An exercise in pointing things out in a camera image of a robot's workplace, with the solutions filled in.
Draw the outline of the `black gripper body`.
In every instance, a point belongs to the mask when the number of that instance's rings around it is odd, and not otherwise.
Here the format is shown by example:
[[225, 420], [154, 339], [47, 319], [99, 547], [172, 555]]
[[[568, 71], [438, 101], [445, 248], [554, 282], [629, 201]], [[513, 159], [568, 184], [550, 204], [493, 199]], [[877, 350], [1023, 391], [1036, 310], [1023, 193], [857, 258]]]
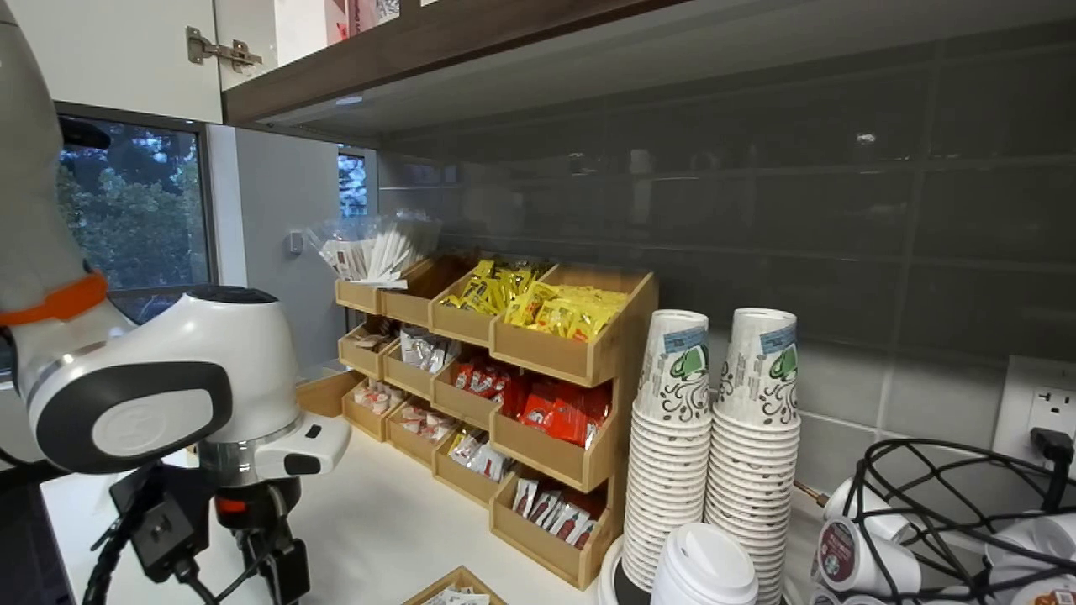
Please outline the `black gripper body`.
[[262, 481], [215, 496], [215, 518], [232, 531], [243, 565], [265, 577], [271, 605], [299, 605], [308, 592], [306, 543], [289, 531], [299, 481]]

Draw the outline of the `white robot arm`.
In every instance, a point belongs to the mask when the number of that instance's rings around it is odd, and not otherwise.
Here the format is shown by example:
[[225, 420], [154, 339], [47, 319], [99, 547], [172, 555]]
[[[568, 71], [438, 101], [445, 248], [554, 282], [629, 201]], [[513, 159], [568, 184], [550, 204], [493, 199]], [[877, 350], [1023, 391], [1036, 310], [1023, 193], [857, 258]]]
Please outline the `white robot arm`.
[[0, 330], [16, 358], [14, 391], [35, 460], [103, 473], [115, 502], [80, 605], [107, 605], [124, 555], [222, 605], [198, 573], [215, 526], [269, 605], [303, 605], [308, 557], [289, 511], [306, 479], [338, 463], [349, 435], [299, 407], [279, 298], [200, 287], [146, 324], [124, 315], [56, 201], [56, 159], [52, 98], [0, 0]]

